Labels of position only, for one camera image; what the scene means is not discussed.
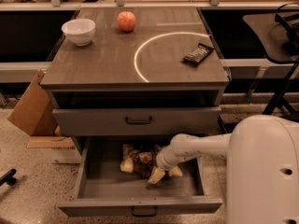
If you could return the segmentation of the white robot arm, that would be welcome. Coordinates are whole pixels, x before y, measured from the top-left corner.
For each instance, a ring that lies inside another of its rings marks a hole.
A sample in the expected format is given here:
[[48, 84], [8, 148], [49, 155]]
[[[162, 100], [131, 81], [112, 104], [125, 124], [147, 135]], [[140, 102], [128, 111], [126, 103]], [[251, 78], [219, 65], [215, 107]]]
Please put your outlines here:
[[227, 134], [177, 134], [158, 152], [149, 182], [202, 154], [227, 160], [227, 224], [299, 224], [299, 123], [255, 115]]

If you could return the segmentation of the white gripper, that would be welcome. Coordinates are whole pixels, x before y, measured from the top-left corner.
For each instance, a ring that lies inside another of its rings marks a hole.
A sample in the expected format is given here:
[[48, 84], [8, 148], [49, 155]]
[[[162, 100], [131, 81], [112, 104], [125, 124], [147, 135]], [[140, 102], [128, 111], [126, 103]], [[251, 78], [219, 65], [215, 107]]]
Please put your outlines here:
[[156, 164], [158, 167], [152, 169], [148, 182], [157, 184], [165, 175], [165, 171], [169, 171], [179, 164], [179, 157], [175, 155], [170, 147], [161, 148], [155, 145], [153, 153], [156, 156]]

